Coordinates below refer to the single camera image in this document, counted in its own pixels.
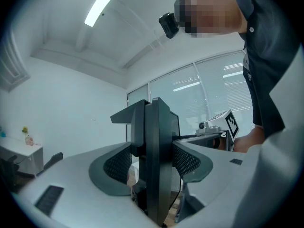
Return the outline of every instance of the office chair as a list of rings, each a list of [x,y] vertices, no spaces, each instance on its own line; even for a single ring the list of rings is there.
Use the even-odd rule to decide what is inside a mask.
[[[63,153],[59,152],[51,157],[51,159],[44,165],[43,171],[39,172],[37,176],[41,175],[44,171],[50,168],[52,165],[56,164],[58,161],[63,159]]]
[[[15,178],[19,166],[17,164],[14,164],[14,161],[16,159],[17,159],[16,155],[13,155],[7,160],[0,159],[1,176],[3,177],[8,189],[12,192],[17,191],[17,186],[15,185]]]

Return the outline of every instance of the window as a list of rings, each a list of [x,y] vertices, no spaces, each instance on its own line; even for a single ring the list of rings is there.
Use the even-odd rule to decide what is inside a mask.
[[[131,93],[128,94],[127,106],[133,105],[134,103],[146,100],[148,101],[148,85],[144,85]],[[131,141],[131,125],[127,124],[127,142]]]
[[[181,135],[194,134],[209,118],[200,77],[193,64],[150,82],[151,99],[160,97],[179,116]]]
[[[244,53],[239,51],[196,63],[211,114],[231,109],[240,128],[238,137],[247,135],[254,127],[251,96],[243,77],[243,58]]]

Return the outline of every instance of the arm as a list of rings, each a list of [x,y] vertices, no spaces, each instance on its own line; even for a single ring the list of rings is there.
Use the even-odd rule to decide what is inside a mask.
[[[265,140],[264,130],[261,126],[255,126],[246,136],[236,138],[234,141],[234,152],[247,153],[248,149],[255,144],[262,144]],[[218,149],[225,150],[226,138],[220,138]]]

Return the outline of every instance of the man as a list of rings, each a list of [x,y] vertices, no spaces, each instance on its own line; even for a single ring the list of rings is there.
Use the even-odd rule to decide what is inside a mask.
[[[245,42],[243,75],[255,127],[235,140],[234,151],[246,153],[282,130],[283,121],[269,92],[292,62],[300,39],[278,5],[273,0],[176,0],[174,15],[179,27],[194,37],[238,32]],[[218,149],[225,149],[225,141],[220,139]]]

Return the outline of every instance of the dark shirt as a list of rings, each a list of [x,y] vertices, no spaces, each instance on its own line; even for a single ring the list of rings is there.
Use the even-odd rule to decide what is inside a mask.
[[[263,126],[265,137],[284,128],[269,96],[291,64],[299,46],[286,15],[273,0],[236,0],[245,19],[243,75],[253,106],[253,123]]]

